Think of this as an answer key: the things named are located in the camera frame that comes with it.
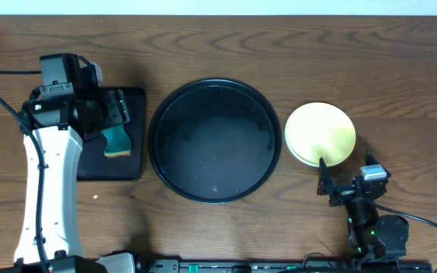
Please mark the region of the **light green plate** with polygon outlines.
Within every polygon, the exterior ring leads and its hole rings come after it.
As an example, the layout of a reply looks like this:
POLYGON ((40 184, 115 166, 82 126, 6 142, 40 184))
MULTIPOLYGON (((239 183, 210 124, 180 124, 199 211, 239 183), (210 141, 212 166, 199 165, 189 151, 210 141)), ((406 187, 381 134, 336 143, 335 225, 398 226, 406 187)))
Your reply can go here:
POLYGON ((285 143, 286 143, 286 146, 287 146, 288 150, 290 151, 290 153, 291 153, 291 154, 292 154, 296 159, 298 159, 300 162, 302 162, 302 163, 304 163, 305 165, 308 165, 308 166, 310 166, 310 167, 319 168, 319 165, 318 165, 318 164, 314 164, 314 163, 308 162, 308 161, 305 160, 304 158, 300 157, 300 156, 299 156, 299 155, 294 151, 294 149, 292 148, 292 146, 290 145, 290 143, 289 143, 288 141, 286 141, 285 143))

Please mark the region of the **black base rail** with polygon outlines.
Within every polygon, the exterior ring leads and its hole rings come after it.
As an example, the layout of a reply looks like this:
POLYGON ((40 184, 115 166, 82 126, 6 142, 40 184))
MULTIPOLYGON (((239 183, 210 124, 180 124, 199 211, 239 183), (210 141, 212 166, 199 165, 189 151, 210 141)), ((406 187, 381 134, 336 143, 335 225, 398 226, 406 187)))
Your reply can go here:
POLYGON ((310 253, 302 260, 199 260, 165 257, 141 263, 144 273, 278 273, 278 272, 394 272, 430 273, 428 262, 402 262, 398 259, 340 259, 310 253))

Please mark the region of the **round black tray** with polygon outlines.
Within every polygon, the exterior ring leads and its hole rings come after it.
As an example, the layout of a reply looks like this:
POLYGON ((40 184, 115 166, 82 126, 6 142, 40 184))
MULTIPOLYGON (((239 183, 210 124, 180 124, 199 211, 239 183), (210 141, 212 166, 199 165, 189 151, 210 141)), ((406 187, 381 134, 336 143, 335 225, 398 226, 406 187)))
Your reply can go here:
POLYGON ((147 137, 151 165, 176 194, 218 204, 243 199, 272 175, 281 125, 269 100, 227 78, 188 83, 156 109, 147 137))

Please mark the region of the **rectangular black tray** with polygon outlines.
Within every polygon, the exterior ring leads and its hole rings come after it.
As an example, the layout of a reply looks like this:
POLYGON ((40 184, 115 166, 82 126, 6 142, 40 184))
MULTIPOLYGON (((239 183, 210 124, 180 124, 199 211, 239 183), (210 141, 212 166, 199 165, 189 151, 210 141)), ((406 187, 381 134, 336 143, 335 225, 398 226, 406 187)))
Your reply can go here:
POLYGON ((131 142, 130 155, 107 157, 104 154, 107 139, 103 134, 94 133, 85 136, 77 168, 79 181, 140 178, 146 126, 146 93, 139 87, 128 86, 121 90, 130 110, 130 122, 124 124, 124 131, 131 142))

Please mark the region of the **yellow plate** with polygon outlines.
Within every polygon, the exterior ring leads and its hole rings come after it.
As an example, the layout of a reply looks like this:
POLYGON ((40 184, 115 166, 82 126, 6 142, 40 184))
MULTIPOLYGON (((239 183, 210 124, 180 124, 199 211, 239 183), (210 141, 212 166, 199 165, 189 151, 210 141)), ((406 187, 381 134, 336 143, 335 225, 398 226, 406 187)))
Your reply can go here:
POLYGON ((352 120, 338 107, 311 102, 294 110, 285 125, 285 142, 308 162, 318 164, 321 157, 327 166, 345 161, 356 145, 352 120))

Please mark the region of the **green yellow sponge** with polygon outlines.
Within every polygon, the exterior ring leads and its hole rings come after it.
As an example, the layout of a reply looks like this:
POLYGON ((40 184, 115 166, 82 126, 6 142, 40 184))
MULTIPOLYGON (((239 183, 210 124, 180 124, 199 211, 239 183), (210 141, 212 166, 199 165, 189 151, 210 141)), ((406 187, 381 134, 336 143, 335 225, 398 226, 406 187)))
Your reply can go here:
POLYGON ((127 135, 123 124, 110 127, 102 131, 102 134, 107 139, 107 144, 104 149, 104 155, 108 158, 119 156, 129 156, 132 143, 127 135))

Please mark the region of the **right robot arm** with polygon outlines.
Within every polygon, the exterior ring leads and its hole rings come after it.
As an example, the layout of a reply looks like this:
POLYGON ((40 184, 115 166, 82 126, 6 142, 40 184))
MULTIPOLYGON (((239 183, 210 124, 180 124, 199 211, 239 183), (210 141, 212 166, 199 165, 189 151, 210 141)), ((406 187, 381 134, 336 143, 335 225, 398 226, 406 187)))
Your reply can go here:
POLYGON ((391 177, 370 153, 366 165, 350 184, 337 186, 325 160, 319 160, 317 194, 328 195, 329 205, 344 206, 347 210, 348 236, 358 251, 350 264, 362 271, 399 272, 399 259, 407 253, 409 223, 399 215, 380 216, 373 200, 386 193, 391 177))

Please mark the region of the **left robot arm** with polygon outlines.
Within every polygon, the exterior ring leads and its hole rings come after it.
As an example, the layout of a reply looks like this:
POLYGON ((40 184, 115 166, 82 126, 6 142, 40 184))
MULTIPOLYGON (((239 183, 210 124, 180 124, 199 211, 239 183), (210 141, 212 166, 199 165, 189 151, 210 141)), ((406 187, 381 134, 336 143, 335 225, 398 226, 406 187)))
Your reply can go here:
POLYGON ((131 121, 121 89, 81 55, 40 57, 42 86, 15 117, 27 154, 24 225, 10 272, 100 270, 82 257, 77 229, 77 168, 85 137, 102 134, 104 155, 130 155, 131 121))

